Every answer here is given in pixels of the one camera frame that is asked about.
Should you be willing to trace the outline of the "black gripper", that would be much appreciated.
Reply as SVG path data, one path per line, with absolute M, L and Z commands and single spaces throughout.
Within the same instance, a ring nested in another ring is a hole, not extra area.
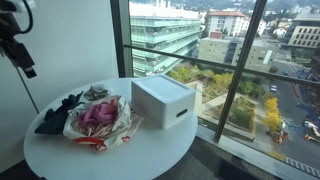
M 23 43 L 20 43 L 15 39 L 2 40 L 1 48 L 9 57 L 13 65 L 15 67 L 20 67 L 23 70 L 27 78 L 31 79 L 37 76 L 33 69 L 35 63 Z

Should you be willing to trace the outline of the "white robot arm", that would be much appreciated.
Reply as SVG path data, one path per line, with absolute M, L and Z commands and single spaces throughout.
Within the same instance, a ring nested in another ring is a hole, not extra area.
M 15 39 L 16 35 L 29 33 L 34 25 L 32 9 L 36 7 L 34 0 L 0 0 L 0 48 L 1 54 L 6 55 L 16 68 L 21 68 L 26 77 L 31 79 L 37 74 L 35 65 L 27 48 Z M 14 13 L 26 12 L 29 25 L 22 30 Z

